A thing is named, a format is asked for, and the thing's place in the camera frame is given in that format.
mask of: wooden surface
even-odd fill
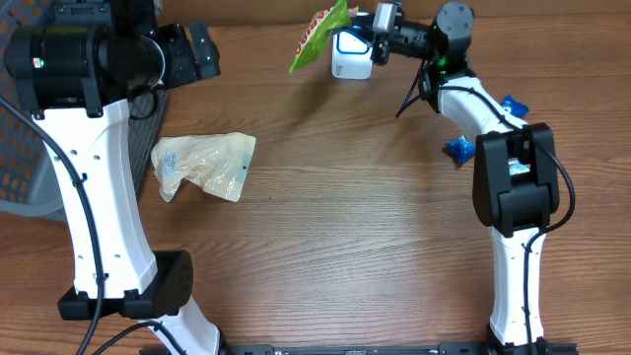
[[[161,24],[205,20],[208,26],[285,25],[308,22],[314,13],[336,0],[163,0]],[[375,10],[380,0],[350,0],[353,6]],[[403,1],[409,19],[433,18],[449,0]],[[629,12],[629,0],[466,0],[477,17],[619,14]]]
[[[441,151],[456,127],[422,103],[394,120],[411,59],[363,82],[333,80],[327,57],[288,75],[302,30],[212,30],[223,74],[173,90],[162,133],[240,131],[256,152],[239,203],[187,184],[167,204],[149,172],[152,247],[191,252],[194,297],[236,344],[481,340],[493,251],[472,163]],[[582,354],[631,354],[630,34],[630,15],[481,19],[470,49],[491,95],[552,127],[574,180],[575,217],[544,249],[541,316],[546,338]],[[67,227],[1,215],[0,236],[0,352],[73,353],[88,324],[56,311],[73,278]],[[103,319],[94,344],[130,324]],[[143,330],[109,353],[156,344]]]

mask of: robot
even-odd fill
[[[5,63],[21,108],[0,104],[42,137],[59,181],[75,256],[74,284],[58,302],[65,320],[92,320],[83,354],[100,318],[119,313],[162,340],[161,354],[578,354],[574,344],[551,344],[539,317],[539,263],[548,232],[574,209],[573,186],[554,156],[544,123],[528,125],[503,111],[470,69],[473,11],[453,2],[432,24],[404,20],[399,3],[381,3],[333,37],[332,74],[367,79],[391,53],[418,58],[421,67],[401,108],[426,101],[475,140],[472,198],[489,227],[495,255],[495,303],[486,343],[424,348],[275,349],[230,346],[191,297],[193,268],[186,250],[151,251],[134,194],[127,147],[129,100],[220,74],[219,52],[203,22],[158,28],[153,0],[58,1],[48,27],[16,30]],[[410,100],[414,89],[419,95]],[[559,207],[557,169],[571,191],[570,209],[550,226]]]

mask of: plastic bag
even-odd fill
[[[294,70],[315,61],[324,52],[331,30],[351,25],[347,0],[338,0],[333,7],[316,12],[298,43],[296,58],[289,73],[293,74]]]
[[[162,138],[151,151],[160,195],[170,202],[185,178],[204,192],[239,201],[255,143],[242,133]]]

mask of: blue object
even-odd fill
[[[445,146],[460,165],[466,163],[472,157],[475,157],[475,143],[469,142],[463,135],[449,143],[445,143]]]
[[[524,118],[524,116],[529,112],[528,106],[513,99],[510,95],[504,97],[502,107],[506,110],[506,112],[517,118]]]

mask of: white arm segment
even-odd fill
[[[140,224],[127,148],[129,106],[122,100],[89,118],[84,108],[44,111],[36,120],[64,150],[84,182],[103,259],[106,298],[123,298],[125,290],[143,293],[158,270]],[[75,288],[97,298],[96,270],[83,206],[63,164],[50,155],[63,198],[75,253]]]
[[[219,329],[201,313],[192,296],[188,303],[179,309],[177,316],[162,316],[152,320],[161,322],[186,354],[217,355]],[[161,331],[153,327],[151,329],[172,354],[177,354]]]
[[[489,102],[502,113],[506,119],[517,127],[527,124],[523,119],[517,118],[506,112],[493,98],[491,98],[478,78],[462,77],[452,79],[441,87],[459,86],[472,88],[485,96]],[[467,140],[475,143],[475,138],[480,134],[491,131],[500,133],[508,132],[511,128],[500,123],[495,113],[473,94],[464,91],[441,90],[438,92],[439,110],[446,118],[452,120],[462,131]]]
[[[495,303],[491,315],[491,329],[502,344],[527,344],[524,306],[524,246],[537,232],[530,228],[506,238],[491,227],[495,266]],[[528,302],[532,342],[543,336],[539,316],[539,265],[546,235],[532,244],[528,259]]]

